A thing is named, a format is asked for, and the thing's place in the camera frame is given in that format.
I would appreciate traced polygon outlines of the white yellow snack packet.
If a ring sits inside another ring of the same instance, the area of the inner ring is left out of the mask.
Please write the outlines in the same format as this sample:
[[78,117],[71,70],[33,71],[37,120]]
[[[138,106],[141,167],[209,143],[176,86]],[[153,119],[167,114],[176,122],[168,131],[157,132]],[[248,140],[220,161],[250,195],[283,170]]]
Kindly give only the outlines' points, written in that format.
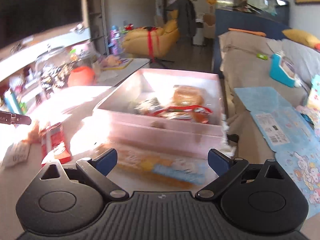
[[18,163],[27,161],[30,151],[30,144],[25,141],[20,141],[8,147],[1,167],[13,167]]

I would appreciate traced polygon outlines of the long bread stick packet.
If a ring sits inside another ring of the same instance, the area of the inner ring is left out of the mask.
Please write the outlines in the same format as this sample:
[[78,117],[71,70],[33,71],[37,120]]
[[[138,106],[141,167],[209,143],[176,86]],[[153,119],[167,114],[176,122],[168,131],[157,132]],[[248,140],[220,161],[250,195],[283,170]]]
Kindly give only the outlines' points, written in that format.
[[118,150],[117,167],[154,181],[179,187],[203,185],[207,180],[204,160],[178,155]]

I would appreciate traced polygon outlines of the red chicken leg packet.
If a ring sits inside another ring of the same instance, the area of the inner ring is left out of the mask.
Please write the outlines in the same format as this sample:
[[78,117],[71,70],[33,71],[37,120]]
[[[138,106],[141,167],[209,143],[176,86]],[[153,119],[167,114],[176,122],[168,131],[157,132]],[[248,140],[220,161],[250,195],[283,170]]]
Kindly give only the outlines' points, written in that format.
[[149,113],[149,116],[165,118],[168,120],[182,120],[207,124],[209,122],[209,116],[211,114],[213,114],[213,111],[207,107],[200,105],[190,105],[169,106],[164,109],[157,110],[153,113]]

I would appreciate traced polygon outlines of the round bread packet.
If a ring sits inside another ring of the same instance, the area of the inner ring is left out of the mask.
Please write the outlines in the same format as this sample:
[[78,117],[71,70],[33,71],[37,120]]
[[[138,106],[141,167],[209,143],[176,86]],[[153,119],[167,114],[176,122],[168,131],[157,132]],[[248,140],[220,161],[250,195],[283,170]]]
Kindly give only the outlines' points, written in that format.
[[177,106],[203,105],[203,90],[193,86],[175,86],[172,102]]

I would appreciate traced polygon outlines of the teal water bottle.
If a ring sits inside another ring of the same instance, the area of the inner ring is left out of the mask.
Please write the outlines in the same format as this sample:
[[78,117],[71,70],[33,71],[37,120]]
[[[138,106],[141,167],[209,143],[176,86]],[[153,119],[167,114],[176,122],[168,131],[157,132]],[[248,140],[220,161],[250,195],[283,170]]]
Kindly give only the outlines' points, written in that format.
[[16,95],[11,88],[4,92],[4,101],[10,113],[23,115],[22,109],[17,101]]

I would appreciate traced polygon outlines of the pink box base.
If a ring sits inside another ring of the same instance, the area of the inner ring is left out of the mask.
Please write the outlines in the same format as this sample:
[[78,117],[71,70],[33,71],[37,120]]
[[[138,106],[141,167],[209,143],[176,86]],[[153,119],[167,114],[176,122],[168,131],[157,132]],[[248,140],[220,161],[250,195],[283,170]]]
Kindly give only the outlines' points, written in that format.
[[183,132],[125,122],[111,123],[109,139],[151,151],[199,159],[206,159],[211,149],[216,149],[230,158],[235,154],[235,147],[228,144],[224,134]]

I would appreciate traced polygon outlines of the red white snack bag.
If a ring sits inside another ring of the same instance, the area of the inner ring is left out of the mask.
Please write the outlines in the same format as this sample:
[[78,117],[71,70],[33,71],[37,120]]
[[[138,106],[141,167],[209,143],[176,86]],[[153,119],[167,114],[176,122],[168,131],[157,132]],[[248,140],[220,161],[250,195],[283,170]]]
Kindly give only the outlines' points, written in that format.
[[61,164],[65,164],[72,159],[72,155],[65,143],[65,134],[61,122],[47,127],[41,135],[41,152],[43,167],[46,163],[57,159]]

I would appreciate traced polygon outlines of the white tv cabinet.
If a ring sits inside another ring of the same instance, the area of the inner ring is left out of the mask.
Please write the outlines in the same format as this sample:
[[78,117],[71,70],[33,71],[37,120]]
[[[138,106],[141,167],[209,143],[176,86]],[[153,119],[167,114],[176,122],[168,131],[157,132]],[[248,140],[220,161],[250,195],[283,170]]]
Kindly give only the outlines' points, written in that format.
[[1,94],[9,88],[9,77],[23,73],[23,69],[36,61],[48,49],[73,46],[91,39],[89,27],[77,28],[78,23],[64,25],[34,34],[26,39],[26,47],[11,53],[18,43],[12,43],[1,49]]

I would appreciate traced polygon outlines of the pink box tray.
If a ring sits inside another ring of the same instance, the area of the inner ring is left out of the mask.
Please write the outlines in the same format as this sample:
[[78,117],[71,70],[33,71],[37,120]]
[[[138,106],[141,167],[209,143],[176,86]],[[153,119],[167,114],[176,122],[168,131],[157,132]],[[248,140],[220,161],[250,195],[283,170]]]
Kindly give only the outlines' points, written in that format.
[[[157,98],[162,106],[172,103],[177,86],[192,86],[202,90],[204,106],[212,114],[208,124],[162,120],[153,116],[137,115],[134,107],[147,99]],[[124,122],[144,127],[172,131],[223,136],[223,97],[220,79],[212,73],[169,69],[139,69],[115,88],[94,108],[93,115],[109,122]]]

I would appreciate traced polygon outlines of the clear small snack packet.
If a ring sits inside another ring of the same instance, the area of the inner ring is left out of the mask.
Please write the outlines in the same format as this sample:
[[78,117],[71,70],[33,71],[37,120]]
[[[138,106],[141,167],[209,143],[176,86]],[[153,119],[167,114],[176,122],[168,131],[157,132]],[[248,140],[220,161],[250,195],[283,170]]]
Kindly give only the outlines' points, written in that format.
[[150,98],[139,102],[134,108],[135,112],[140,115],[156,114],[163,109],[163,106],[159,103],[159,100],[157,98]]

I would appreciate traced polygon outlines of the orange plastic bucket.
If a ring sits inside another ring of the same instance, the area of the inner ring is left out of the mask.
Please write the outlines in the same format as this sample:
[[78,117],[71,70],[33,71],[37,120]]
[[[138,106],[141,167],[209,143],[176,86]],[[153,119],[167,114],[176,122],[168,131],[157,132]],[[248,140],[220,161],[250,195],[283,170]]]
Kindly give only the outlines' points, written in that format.
[[73,69],[69,75],[67,85],[74,86],[91,86],[95,83],[95,72],[91,67],[80,66]]

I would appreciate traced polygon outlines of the white side table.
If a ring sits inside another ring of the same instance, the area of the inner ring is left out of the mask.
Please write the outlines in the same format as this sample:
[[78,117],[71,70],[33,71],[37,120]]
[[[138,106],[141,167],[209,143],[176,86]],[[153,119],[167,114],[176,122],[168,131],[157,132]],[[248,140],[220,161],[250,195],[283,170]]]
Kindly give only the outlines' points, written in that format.
[[97,86],[116,87],[130,75],[142,68],[150,68],[150,60],[143,58],[130,58],[121,68],[103,69],[96,79]]

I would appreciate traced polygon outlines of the blue sticker toy box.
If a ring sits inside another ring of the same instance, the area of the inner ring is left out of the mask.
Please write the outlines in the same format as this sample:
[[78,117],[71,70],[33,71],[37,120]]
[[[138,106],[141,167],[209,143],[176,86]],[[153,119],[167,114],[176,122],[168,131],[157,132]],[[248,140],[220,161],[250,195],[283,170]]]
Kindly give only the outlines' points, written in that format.
[[315,75],[311,84],[306,105],[298,106],[296,110],[313,124],[314,130],[319,134],[319,75]]

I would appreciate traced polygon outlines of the grey covered sofa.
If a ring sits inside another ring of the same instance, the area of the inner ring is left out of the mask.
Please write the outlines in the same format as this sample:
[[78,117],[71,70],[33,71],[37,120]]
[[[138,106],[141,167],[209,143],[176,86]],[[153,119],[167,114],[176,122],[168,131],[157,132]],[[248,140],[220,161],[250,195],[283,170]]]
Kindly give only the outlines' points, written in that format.
[[[249,111],[236,96],[235,88],[272,87],[293,107],[303,105],[311,87],[312,74],[319,73],[319,53],[288,39],[274,40],[238,31],[228,31],[215,39],[218,69],[224,75],[229,131],[240,137],[239,155],[249,151],[257,158],[272,155]],[[269,75],[271,56],[283,50],[302,80],[301,87],[290,88]]]

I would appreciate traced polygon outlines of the black television screen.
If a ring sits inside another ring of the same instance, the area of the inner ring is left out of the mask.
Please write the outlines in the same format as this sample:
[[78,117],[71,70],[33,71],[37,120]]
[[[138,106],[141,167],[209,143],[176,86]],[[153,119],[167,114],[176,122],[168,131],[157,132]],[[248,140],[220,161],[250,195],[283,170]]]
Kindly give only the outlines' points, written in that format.
[[1,0],[1,48],[81,21],[81,0]]

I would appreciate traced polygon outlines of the teal toy appliance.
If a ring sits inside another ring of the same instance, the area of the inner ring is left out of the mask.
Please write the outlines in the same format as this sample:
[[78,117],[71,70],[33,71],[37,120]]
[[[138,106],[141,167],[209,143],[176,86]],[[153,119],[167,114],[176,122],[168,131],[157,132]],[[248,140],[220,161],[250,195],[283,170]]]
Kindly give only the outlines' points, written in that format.
[[272,79],[287,87],[302,87],[301,80],[293,68],[293,63],[285,56],[283,51],[271,56],[269,75]]

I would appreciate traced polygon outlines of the green small toy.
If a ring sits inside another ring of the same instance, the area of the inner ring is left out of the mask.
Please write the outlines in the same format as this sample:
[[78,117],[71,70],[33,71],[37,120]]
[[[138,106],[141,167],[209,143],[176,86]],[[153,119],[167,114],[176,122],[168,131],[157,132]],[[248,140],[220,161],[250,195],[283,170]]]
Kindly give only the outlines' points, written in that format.
[[265,54],[257,53],[257,58],[261,60],[268,60],[268,56]]

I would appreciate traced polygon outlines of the yellow pillow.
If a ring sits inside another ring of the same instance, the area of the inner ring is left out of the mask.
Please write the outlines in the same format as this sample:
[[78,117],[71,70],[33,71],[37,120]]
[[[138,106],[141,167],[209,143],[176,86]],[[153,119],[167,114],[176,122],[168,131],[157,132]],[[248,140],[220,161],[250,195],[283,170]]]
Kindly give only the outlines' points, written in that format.
[[299,29],[286,29],[282,33],[290,40],[319,50],[320,40],[316,36]]

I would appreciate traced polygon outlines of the dark jacket on stand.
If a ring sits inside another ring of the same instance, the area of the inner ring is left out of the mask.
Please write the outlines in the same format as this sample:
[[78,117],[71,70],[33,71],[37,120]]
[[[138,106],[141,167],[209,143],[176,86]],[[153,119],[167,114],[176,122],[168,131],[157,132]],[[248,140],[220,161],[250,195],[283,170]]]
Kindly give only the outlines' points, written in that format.
[[176,0],[166,11],[177,11],[177,26],[180,35],[193,38],[196,34],[196,12],[191,0]]

